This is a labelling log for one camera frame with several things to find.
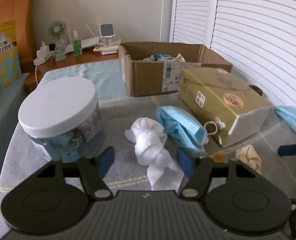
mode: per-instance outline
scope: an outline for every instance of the wooden nightstand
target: wooden nightstand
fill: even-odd
[[[55,58],[50,58],[45,64],[37,66],[37,80],[40,82],[46,72],[58,68],[69,67],[73,65],[80,65],[90,62],[115,60],[118,59],[118,53],[101,55],[101,52],[93,52],[91,48],[83,49],[81,55],[74,55],[73,53],[66,54],[66,59],[62,61],[55,61]],[[37,87],[35,72],[30,73],[25,79],[25,85],[31,93]]]

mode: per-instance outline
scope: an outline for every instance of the triangular sign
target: triangular sign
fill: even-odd
[[[0,33],[0,55],[14,48],[13,43],[6,37],[5,33]]]

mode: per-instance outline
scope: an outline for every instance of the crumpled white tissue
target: crumpled white tissue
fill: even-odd
[[[151,190],[177,192],[184,174],[164,148],[167,135],[163,132],[163,126],[150,118],[140,117],[134,121],[130,130],[125,131],[125,136],[136,144],[138,163],[149,165],[147,177]]]

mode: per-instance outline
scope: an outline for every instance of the white closet door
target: white closet door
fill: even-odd
[[[203,43],[209,0],[173,0],[170,41]]]
[[[218,0],[211,48],[273,104],[296,107],[296,0]]]

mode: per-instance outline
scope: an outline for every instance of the plastic jar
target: plastic jar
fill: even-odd
[[[18,120],[47,161],[96,156],[104,143],[96,88],[82,77],[38,86],[21,104]]]

